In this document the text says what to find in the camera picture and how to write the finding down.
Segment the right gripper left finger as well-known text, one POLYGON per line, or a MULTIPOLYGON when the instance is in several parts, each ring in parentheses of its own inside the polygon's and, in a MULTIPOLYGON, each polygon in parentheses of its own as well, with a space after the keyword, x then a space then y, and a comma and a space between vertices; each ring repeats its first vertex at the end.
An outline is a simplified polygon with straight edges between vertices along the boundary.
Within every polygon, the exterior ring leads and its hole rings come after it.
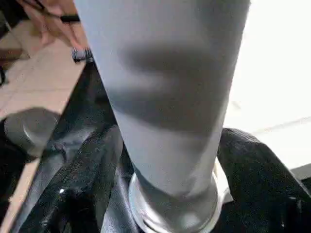
POLYGON ((111 196, 123 139, 117 125, 105 125, 60 168, 19 229, 21 233, 99 233, 111 196))

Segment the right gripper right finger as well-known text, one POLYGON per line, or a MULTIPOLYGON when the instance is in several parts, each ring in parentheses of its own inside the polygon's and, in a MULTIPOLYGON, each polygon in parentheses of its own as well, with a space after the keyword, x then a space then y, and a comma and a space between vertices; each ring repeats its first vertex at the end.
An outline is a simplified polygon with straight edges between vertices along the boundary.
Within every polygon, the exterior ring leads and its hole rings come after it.
POLYGON ((217 153, 248 233, 309 233, 311 192, 264 143, 224 128, 217 153))

